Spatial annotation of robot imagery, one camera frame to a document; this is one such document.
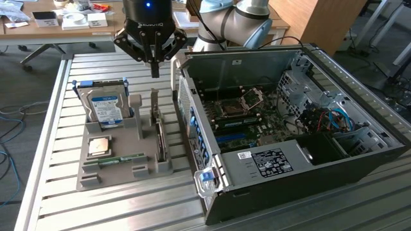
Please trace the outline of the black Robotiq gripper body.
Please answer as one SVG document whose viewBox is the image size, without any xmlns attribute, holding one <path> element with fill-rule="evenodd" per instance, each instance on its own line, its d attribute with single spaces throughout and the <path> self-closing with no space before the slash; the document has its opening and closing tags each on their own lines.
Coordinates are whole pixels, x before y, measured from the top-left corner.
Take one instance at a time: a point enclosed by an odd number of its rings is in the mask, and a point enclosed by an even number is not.
<svg viewBox="0 0 411 231">
<path fill-rule="evenodd" d="M 154 64 L 164 60 L 166 44 L 175 32 L 170 0 L 124 0 L 126 52 L 138 60 Z"/>
</svg>

